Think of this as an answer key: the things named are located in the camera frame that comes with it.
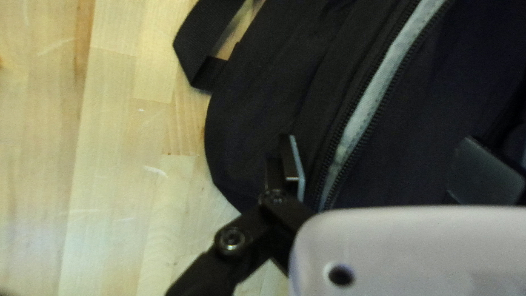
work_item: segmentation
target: gray zipper tape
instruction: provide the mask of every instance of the gray zipper tape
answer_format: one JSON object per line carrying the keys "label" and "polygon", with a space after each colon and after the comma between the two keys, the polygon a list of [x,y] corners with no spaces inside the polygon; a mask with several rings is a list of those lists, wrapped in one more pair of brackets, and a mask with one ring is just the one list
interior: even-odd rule
{"label": "gray zipper tape", "polygon": [[387,87],[389,87],[407,51],[445,1],[446,0],[420,1],[398,36],[389,46],[382,63],[375,72],[363,96],[360,98],[354,113],[343,131],[340,143],[336,148],[334,158],[327,172],[318,211],[322,211],[325,208],[325,203],[336,181],[336,177],[369,126]]}

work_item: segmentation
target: wood grain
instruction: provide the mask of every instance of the wood grain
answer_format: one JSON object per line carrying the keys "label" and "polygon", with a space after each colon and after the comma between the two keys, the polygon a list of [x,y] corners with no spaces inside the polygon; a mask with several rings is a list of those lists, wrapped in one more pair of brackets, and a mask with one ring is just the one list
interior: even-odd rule
{"label": "wood grain", "polygon": [[[209,175],[209,96],[171,47],[194,3],[0,0],[0,292],[162,296],[239,215]],[[286,293],[272,263],[236,290]]]}

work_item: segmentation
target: hole in plastic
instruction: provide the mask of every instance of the hole in plastic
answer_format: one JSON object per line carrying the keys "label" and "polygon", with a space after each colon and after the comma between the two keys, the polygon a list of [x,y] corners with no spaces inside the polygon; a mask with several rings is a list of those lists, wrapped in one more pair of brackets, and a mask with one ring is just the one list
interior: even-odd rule
{"label": "hole in plastic", "polygon": [[337,265],[329,271],[329,280],[339,287],[349,287],[354,283],[355,277],[350,268]]}

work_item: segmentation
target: screw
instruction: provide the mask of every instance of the screw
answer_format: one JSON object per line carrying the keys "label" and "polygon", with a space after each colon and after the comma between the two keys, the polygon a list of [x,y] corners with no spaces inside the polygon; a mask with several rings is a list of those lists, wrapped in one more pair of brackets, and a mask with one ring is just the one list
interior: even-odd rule
{"label": "screw", "polygon": [[236,227],[225,228],[219,237],[219,247],[223,251],[238,250],[245,244],[245,235]]}
{"label": "screw", "polygon": [[271,190],[265,192],[265,198],[272,204],[280,204],[285,201],[285,195],[281,190]]}

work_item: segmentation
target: white plastic device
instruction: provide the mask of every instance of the white plastic device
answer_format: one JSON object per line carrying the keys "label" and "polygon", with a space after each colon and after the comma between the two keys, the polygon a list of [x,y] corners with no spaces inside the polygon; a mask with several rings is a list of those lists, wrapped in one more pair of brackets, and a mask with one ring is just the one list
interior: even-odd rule
{"label": "white plastic device", "polygon": [[298,232],[290,296],[525,296],[526,208],[332,210]]}

